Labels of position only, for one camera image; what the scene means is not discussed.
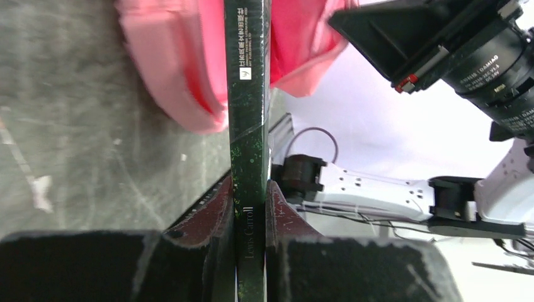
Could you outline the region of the dark green book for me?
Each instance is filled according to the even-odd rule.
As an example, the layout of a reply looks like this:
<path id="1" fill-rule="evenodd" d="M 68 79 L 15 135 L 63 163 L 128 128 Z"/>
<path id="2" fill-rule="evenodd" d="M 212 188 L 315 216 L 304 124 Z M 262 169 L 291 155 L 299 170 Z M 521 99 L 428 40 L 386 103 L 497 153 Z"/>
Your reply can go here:
<path id="1" fill-rule="evenodd" d="M 224 1 L 237 297 L 264 301 L 270 1 Z"/>

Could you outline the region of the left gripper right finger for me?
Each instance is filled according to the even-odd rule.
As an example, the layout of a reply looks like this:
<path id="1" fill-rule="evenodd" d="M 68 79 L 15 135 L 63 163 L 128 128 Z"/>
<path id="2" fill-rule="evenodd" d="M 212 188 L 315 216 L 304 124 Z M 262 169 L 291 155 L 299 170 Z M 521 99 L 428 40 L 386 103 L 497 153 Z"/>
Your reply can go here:
<path id="1" fill-rule="evenodd" d="M 286 202 L 266 197 L 268 301 L 461 301 L 446 259 L 426 242 L 327 237 Z"/>

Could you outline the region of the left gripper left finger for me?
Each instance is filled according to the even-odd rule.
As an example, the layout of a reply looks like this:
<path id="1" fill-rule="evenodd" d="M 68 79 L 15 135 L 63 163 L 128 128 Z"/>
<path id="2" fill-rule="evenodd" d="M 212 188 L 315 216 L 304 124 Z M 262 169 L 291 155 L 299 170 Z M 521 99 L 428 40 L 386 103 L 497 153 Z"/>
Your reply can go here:
<path id="1" fill-rule="evenodd" d="M 18 232 L 1 240 L 2 301 L 234 301 L 231 179 L 164 230 Z"/>

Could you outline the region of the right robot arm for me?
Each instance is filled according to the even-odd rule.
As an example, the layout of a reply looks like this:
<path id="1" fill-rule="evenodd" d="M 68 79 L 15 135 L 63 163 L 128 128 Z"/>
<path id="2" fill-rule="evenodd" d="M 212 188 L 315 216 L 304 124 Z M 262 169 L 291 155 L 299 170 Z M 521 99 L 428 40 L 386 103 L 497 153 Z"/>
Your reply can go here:
<path id="1" fill-rule="evenodd" d="M 398 180 L 286 156 L 272 178 L 287 201 L 325 203 L 336 215 L 421 223 L 451 237 L 531 239 L 533 30 L 521 1 L 386 1 L 335 12 L 330 26 L 399 93 L 445 81 L 492 120 L 492 142 L 513 144 L 483 179 Z"/>

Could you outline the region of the pink backpack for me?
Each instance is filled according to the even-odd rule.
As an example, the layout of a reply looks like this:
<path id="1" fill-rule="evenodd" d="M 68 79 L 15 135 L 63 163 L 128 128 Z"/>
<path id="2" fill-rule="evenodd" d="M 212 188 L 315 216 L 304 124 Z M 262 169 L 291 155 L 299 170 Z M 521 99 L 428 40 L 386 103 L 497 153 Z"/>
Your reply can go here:
<path id="1" fill-rule="evenodd" d="M 155 102 L 195 133 L 228 125 L 222 1 L 115 3 L 125 46 Z M 327 23 L 358 1 L 273 1 L 271 86 L 310 96 L 347 41 Z"/>

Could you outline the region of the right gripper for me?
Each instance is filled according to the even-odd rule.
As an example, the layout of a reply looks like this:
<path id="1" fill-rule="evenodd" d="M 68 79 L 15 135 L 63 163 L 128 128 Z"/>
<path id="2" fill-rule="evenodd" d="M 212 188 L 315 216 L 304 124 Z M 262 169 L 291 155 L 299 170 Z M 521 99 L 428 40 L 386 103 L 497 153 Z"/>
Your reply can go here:
<path id="1" fill-rule="evenodd" d="M 448 4 L 460 7 L 451 14 Z M 329 25 L 399 93 L 429 88 L 506 30 L 523 1 L 385 1 L 336 11 Z"/>

